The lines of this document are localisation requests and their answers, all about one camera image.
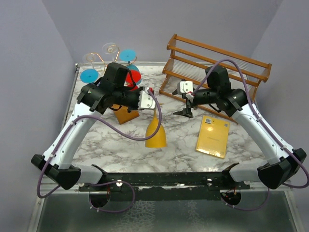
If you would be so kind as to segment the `blue plastic goblet front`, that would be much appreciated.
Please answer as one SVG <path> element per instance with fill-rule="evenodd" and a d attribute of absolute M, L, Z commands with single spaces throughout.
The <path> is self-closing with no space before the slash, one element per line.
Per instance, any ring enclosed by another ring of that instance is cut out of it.
<path fill-rule="evenodd" d="M 81 81 L 86 84 L 94 83 L 98 77 L 99 73 L 95 69 L 86 69 L 80 74 Z"/>

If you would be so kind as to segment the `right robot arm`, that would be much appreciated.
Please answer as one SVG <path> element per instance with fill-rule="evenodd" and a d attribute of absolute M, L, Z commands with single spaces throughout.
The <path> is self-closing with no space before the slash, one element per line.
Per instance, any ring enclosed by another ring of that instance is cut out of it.
<path fill-rule="evenodd" d="M 192 118 L 191 109 L 199 105 L 216 104 L 217 112 L 241 125 L 258 145 L 266 158 L 266 163 L 259 167 L 234 164 L 226 169 L 222 184 L 233 189 L 242 181 L 261 182 L 270 189 L 277 189 L 296 174 L 303 165 L 306 153 L 303 149 L 294 149 L 282 139 L 258 112 L 246 89 L 233 89 L 227 69 L 221 65 L 205 70 L 208 87 L 198 89 L 193 82 L 182 80 L 178 83 L 174 95 L 181 95 L 186 107 L 175 115 Z"/>

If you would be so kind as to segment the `blue plastic goblet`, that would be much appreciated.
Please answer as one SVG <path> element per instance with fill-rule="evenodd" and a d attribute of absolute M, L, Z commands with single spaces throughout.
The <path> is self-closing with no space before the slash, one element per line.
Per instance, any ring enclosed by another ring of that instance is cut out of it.
<path fill-rule="evenodd" d="M 139 69 L 137 68 L 136 65 L 134 65 L 134 62 L 137 59 L 136 52 L 131 49 L 123 50 L 120 52 L 119 58 L 121 61 L 127 63 L 127 67 L 130 70 L 135 70 L 139 72 Z"/>
<path fill-rule="evenodd" d="M 94 83 L 98 77 L 99 73 L 95 69 L 86 69 L 80 74 L 81 81 L 86 84 Z"/>

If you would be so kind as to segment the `red plastic goblet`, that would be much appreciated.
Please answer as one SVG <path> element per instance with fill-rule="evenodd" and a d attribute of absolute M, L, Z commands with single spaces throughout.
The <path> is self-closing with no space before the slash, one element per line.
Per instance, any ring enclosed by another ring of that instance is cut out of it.
<path fill-rule="evenodd" d="M 136 86 L 138 86 L 141 83 L 141 73 L 137 70 L 131 70 L 130 71 L 132 76 L 130 76 L 130 73 L 126 76 L 126 86 L 127 87 L 133 87 L 133 82 L 135 82 Z"/>

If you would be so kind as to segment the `yellow plastic goblet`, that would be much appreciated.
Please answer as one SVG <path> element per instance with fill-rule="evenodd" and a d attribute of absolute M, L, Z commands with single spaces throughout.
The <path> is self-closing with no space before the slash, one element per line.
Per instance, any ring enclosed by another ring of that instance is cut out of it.
<path fill-rule="evenodd" d="M 152 135 L 156 131 L 158 123 L 159 119 L 157 117 L 156 110 L 154 110 L 153 118 L 146 129 L 145 133 L 146 137 Z M 160 128 L 158 132 L 155 134 L 155 136 L 145 141 L 145 147 L 147 148 L 167 147 L 166 132 L 162 124 L 160 125 Z"/>

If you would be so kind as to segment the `smooth clear wine glass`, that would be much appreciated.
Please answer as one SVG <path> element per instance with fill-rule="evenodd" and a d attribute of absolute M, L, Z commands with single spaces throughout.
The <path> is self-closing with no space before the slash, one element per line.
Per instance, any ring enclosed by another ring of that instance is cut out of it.
<path fill-rule="evenodd" d="M 87 63 L 91 66 L 92 69 L 95 69 L 94 62 L 96 59 L 100 59 L 100 55 L 96 52 L 87 53 L 83 56 L 83 63 Z"/>

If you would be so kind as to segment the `ribbed clear wine glass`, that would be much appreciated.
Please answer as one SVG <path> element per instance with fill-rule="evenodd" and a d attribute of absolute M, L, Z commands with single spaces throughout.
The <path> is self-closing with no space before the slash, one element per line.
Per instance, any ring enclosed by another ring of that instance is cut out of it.
<path fill-rule="evenodd" d="M 120 54 L 120 48 L 115 43 L 106 43 L 102 47 L 102 51 L 112 56 L 112 62 L 116 62 L 118 60 Z"/>

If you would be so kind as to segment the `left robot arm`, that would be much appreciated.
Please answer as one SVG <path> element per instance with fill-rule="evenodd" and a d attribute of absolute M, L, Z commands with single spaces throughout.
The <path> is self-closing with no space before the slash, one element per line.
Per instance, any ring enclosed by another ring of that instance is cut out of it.
<path fill-rule="evenodd" d="M 136 84 L 125 86 L 127 77 L 133 77 L 132 71 L 113 62 L 107 65 L 101 78 L 83 86 L 73 112 L 56 140 L 42 155 L 35 154 L 31 159 L 41 171 L 38 192 L 44 175 L 65 190 L 80 183 L 90 183 L 97 191 L 106 187 L 103 171 L 94 166 L 74 166 L 72 160 L 86 134 L 107 109 L 115 111 L 114 105 L 125 106 L 130 111 L 141 109 L 141 94 L 148 94 L 148 90 L 136 88 Z"/>

